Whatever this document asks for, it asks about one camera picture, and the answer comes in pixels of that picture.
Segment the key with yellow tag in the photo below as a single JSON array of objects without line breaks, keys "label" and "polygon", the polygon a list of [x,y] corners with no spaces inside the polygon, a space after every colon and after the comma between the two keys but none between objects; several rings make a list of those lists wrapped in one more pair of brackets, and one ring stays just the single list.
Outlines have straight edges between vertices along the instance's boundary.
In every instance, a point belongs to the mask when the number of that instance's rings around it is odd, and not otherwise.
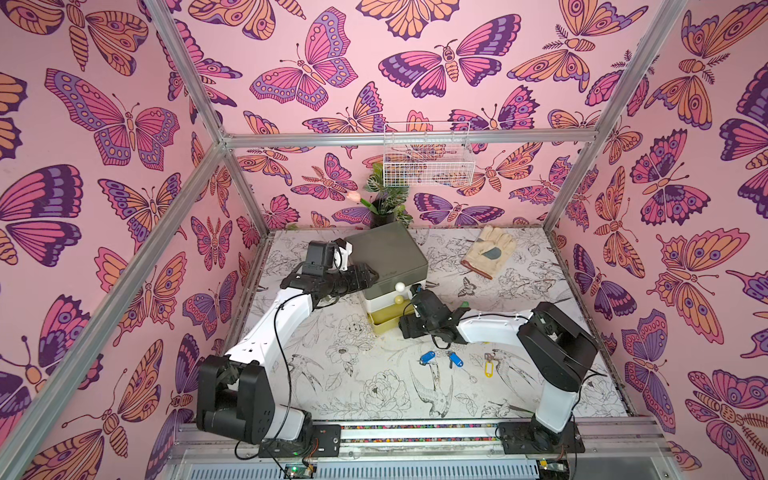
[{"label": "key with yellow tag", "polygon": [[484,354],[484,375],[490,379],[496,375],[500,360],[493,352],[486,352]]}]

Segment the grey three-drawer storage box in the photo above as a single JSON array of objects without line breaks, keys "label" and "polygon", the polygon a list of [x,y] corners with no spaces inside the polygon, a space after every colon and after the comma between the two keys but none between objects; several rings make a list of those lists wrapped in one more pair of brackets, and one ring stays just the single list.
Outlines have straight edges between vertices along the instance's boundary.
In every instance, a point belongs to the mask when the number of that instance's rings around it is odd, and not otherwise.
[{"label": "grey three-drawer storage box", "polygon": [[381,336],[398,327],[404,311],[413,312],[406,306],[412,297],[410,287],[427,279],[428,261],[399,222],[351,235],[346,240],[352,245],[352,263],[364,263],[379,275],[359,298],[373,333]]}]

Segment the key with blue tag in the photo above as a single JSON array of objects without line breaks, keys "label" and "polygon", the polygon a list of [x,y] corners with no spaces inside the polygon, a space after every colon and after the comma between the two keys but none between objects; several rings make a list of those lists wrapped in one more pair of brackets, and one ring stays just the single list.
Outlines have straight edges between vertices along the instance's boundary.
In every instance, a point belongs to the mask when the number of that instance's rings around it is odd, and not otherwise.
[{"label": "key with blue tag", "polygon": [[425,366],[425,365],[428,365],[435,358],[436,358],[436,353],[434,351],[428,351],[419,357],[418,362],[420,365]]}]

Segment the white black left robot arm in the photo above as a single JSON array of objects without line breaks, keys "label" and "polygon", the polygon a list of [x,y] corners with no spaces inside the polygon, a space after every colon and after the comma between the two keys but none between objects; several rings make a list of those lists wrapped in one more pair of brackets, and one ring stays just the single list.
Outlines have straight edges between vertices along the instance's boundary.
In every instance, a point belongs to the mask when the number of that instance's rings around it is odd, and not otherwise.
[{"label": "white black left robot arm", "polygon": [[342,270],[296,267],[254,328],[224,355],[210,355],[199,369],[196,425],[201,431],[261,444],[303,441],[311,415],[290,405],[292,382],[272,369],[286,362],[284,343],[327,297],[365,290],[379,280],[367,264]]}]

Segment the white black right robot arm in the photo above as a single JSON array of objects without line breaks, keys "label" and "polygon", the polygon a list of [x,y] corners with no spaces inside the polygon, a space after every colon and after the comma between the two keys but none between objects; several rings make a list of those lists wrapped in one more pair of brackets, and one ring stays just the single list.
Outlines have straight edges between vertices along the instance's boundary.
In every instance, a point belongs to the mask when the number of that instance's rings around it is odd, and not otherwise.
[{"label": "white black right robot arm", "polygon": [[527,311],[489,313],[464,303],[452,310],[433,291],[415,286],[410,306],[413,311],[399,318],[405,339],[428,336],[445,349],[484,342],[519,346],[538,369],[543,387],[530,419],[496,427],[495,436],[506,454],[576,456],[586,451],[574,409],[598,345],[557,305],[542,301]]}]

